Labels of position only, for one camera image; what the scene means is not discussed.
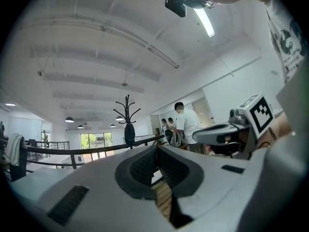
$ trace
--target white ceiling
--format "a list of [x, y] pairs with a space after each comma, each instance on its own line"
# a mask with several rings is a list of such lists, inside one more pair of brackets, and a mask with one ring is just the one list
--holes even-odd
[[36, 0], [19, 28], [65, 115], [109, 123], [117, 116], [112, 109], [121, 110], [116, 101], [127, 94], [142, 100], [162, 75], [240, 35], [242, 8], [206, 10], [212, 38], [192, 9], [180, 18], [164, 0]]

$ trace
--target railing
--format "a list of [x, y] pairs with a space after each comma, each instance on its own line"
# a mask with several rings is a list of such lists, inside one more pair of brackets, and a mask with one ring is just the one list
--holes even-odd
[[[157, 136], [157, 137], [152, 137], [152, 138], [147, 138], [144, 140], [140, 140], [134, 143], [133, 146], [139, 146], [141, 144], [148, 145], [149, 142], [153, 142], [152, 144], [160, 144], [159, 139], [163, 138], [164, 135]], [[6, 146], [7, 141], [4, 139], [0, 138], [0, 145]], [[115, 145], [115, 146], [110, 146], [110, 147], [102, 147], [102, 148], [94, 148], [94, 149], [74, 149], [74, 150], [63, 150], [63, 149], [42, 149], [38, 147], [32, 147], [28, 146], [26, 149], [27, 152], [32, 152], [35, 154], [48, 154], [48, 155], [70, 155], [71, 158], [71, 164], [62, 164], [62, 163], [48, 163], [48, 162], [40, 162], [40, 161], [33, 161], [33, 160], [27, 160], [27, 162], [30, 163], [36, 163], [36, 164], [42, 164], [42, 165], [49, 165], [49, 166], [64, 166], [64, 167], [70, 167], [72, 166], [74, 169], [77, 168], [77, 166], [82, 166], [84, 163], [76, 163], [75, 161], [75, 155], [85, 155], [85, 154], [92, 154], [92, 153], [100, 153], [100, 152], [106, 152], [108, 151], [113, 151], [113, 150], [118, 150], [118, 149], [124, 149], [124, 148], [129, 148], [127, 144], [123, 145]]]
[[[56, 149], [56, 150], [69, 150], [70, 142], [38, 142], [38, 141], [26, 141], [26, 145], [30, 145], [32, 147], [41, 148], [41, 149]], [[27, 160], [42, 160], [48, 157], [52, 157], [51, 154], [47, 154], [46, 151], [42, 153], [34, 153], [28, 151]]]

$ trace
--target light fixture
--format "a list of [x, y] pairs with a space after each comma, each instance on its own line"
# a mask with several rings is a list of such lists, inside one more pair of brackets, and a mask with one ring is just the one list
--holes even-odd
[[68, 123], [74, 123], [74, 120], [72, 117], [67, 117], [65, 121]]
[[194, 9], [194, 11], [198, 15], [201, 22], [203, 23], [204, 28], [206, 29], [206, 32], [207, 32], [209, 38], [214, 36], [215, 32], [213, 30], [211, 21], [209, 20], [208, 15], [206, 14], [205, 10], [204, 9]]
[[124, 120], [124, 118], [123, 118], [122, 116], [118, 116], [118, 117], [116, 118], [116, 120], [117, 120], [117, 121], [120, 121], [120, 120]]

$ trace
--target black coat rack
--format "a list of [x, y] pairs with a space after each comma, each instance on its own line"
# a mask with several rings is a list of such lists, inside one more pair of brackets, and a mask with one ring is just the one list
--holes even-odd
[[136, 110], [130, 116], [129, 107], [130, 107], [130, 105], [135, 104], [135, 102], [131, 103], [130, 105], [128, 105], [128, 103], [129, 103], [129, 95], [126, 96], [126, 105], [123, 105], [123, 107], [125, 108], [125, 116], [123, 114], [121, 114], [120, 112], [118, 112], [116, 109], [114, 109], [114, 111], [119, 113], [126, 120], [124, 123], [119, 122], [119, 124], [126, 124], [126, 127], [125, 127], [125, 142], [132, 149], [132, 147], [135, 143], [135, 130], [134, 130], [134, 126], [132, 124], [135, 123], [136, 121], [131, 122], [131, 118], [132, 118], [133, 115], [135, 115], [140, 110], [140, 108], [138, 110]]

